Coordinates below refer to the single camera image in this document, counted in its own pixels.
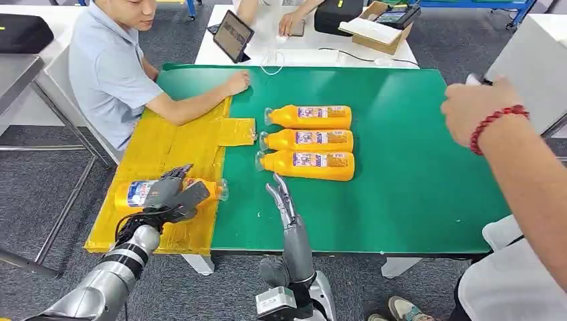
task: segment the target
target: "short sleeve shirt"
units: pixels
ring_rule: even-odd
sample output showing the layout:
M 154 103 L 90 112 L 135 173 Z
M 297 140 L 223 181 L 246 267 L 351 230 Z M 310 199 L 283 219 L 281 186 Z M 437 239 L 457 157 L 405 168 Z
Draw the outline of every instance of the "short sleeve shirt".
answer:
M 138 30 L 123 29 L 91 1 L 73 32 L 69 79 L 96 130 L 124 150 L 144 105 L 163 91 L 144 72 Z

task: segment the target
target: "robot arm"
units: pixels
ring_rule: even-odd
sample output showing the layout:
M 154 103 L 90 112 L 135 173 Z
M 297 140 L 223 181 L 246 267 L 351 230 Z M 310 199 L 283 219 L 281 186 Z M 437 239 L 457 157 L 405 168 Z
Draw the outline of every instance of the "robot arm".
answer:
M 277 187 L 266 184 L 281 215 L 283 253 L 260 261 L 260 274 L 272 288 L 256 296 L 260 320 L 335 321 L 335 307 L 326 276 L 315 271 L 306 226 L 296 213 L 286 182 L 273 174 Z
M 190 165 L 165 173 L 150 189 L 144 210 L 129 215 L 116 233 L 115 246 L 85 276 L 77 288 L 38 316 L 26 320 L 115 320 L 160 243 L 165 223 L 195 216 L 195 207 L 209 191 L 197 181 L 179 192 Z

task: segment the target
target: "wrist strap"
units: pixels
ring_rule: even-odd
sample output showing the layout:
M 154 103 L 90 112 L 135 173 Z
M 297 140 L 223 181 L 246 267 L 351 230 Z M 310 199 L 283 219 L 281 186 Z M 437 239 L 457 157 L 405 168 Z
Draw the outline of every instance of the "wrist strap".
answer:
M 508 114 L 524 115 L 526 118 L 528 119 L 530 118 L 530 112 L 526 111 L 526 109 L 522 105 L 514 105 L 512 107 L 502 108 L 501 110 L 495 111 L 494 114 L 487 116 L 486 118 L 484 118 L 482 122 L 480 122 L 480 125 L 475 129 L 475 131 L 471 135 L 471 150 L 475 154 L 477 155 L 483 154 L 478 146 L 478 140 L 480 134 L 484 131 L 484 128 L 486 128 L 488 124 L 490 124 L 494 120 L 497 120 L 503 115 L 508 115 Z

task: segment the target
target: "orange juice bottle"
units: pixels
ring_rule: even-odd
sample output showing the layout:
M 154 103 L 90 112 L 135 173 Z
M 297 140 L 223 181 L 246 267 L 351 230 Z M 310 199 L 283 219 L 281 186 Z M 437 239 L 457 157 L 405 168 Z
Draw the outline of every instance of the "orange juice bottle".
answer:
M 133 181 L 131 183 L 123 183 L 118 186 L 118 191 L 114 196 L 114 204 L 118 209 L 136 209 L 141 210 L 146 202 L 146 197 L 152 185 L 158 180 L 152 179 L 147 181 Z M 229 196 L 227 181 L 221 179 L 219 182 L 209 182 L 203 179 L 185 178 L 183 180 L 183 189 L 186 189 L 194 181 L 202 181 L 211 194 L 207 199 L 197 205 L 201 208 L 213 200 L 220 199 L 226 201 Z
M 284 129 L 268 134 L 260 133 L 260 149 L 319 150 L 352 152 L 354 138 L 350 130 L 294 130 Z
M 352 113 L 348 106 L 294 106 L 266 108 L 267 125 L 278 124 L 295 129 L 350 129 Z
M 258 152 L 256 165 L 258 169 L 273 171 L 283 176 L 307 179 L 350 181 L 354 176 L 354 155 L 350 152 Z
M 189 185 L 195 182 L 203 182 L 207 190 L 209 190 L 209 197 L 197 205 L 197 208 L 205 207 L 212 201 L 221 200 L 226 201 L 229 198 L 229 186 L 226 179 L 221 179 L 218 182 L 210 182 L 204 179 L 195 179 L 192 177 L 187 177 L 183 180 L 183 189 L 186 189 Z

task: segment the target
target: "hand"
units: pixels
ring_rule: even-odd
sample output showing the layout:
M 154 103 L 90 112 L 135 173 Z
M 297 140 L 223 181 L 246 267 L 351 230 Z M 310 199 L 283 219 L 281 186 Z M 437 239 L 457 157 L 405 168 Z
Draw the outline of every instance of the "hand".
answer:
M 521 104 L 514 87 L 507 79 L 498 79 L 493 86 L 453 84 L 445 91 L 447 100 L 441 105 L 445 124 L 455 142 L 468 147 L 471 135 L 489 115 L 502 108 Z
M 292 28 L 299 23 L 301 19 L 303 19 L 303 17 L 300 17 L 296 11 L 283 15 L 279 21 L 279 35 L 282 37 L 289 37 L 292 32 Z
M 225 82 L 225 88 L 228 96 L 234 96 L 243 92 L 248 89 L 248 86 L 250 86 L 250 74 L 248 73 L 248 70 L 235 72 L 227 80 L 227 82 Z

